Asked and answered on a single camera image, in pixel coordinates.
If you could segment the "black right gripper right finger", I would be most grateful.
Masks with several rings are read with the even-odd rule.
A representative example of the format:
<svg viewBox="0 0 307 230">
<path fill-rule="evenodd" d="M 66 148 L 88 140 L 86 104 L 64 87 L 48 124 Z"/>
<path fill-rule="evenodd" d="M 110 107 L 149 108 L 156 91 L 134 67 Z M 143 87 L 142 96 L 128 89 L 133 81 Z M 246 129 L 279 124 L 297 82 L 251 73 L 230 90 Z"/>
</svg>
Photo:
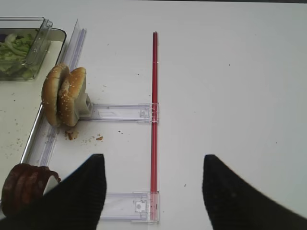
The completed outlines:
<svg viewBox="0 0 307 230">
<path fill-rule="evenodd" d="M 307 219 L 244 181 L 217 156 L 203 163 L 203 200 L 214 230 L 305 230 Z"/>
</svg>

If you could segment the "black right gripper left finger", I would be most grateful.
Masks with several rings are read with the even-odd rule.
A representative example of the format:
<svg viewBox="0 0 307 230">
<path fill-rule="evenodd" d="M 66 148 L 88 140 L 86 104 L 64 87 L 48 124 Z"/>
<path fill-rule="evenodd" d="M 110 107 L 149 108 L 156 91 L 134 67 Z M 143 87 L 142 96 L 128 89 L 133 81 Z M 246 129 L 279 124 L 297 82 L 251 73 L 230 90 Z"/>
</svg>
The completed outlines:
<svg viewBox="0 0 307 230">
<path fill-rule="evenodd" d="M 42 198 L 1 220 L 2 230 L 95 230 L 106 198 L 105 158 L 91 155 Z"/>
</svg>

